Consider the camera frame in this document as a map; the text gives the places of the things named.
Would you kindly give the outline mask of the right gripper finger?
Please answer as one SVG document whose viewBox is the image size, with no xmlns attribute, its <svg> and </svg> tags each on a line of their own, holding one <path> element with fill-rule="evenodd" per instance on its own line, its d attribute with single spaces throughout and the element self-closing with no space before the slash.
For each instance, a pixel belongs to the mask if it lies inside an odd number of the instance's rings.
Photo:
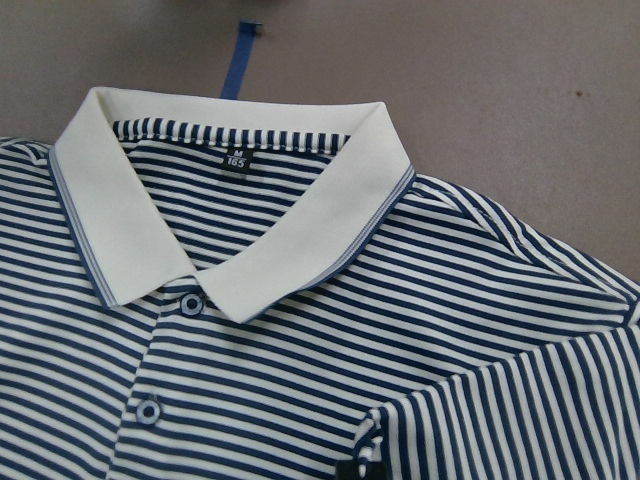
<svg viewBox="0 0 640 480">
<path fill-rule="evenodd" d="M 387 480 L 383 462 L 361 463 L 357 459 L 340 460 L 335 464 L 336 480 Z"/>
</svg>

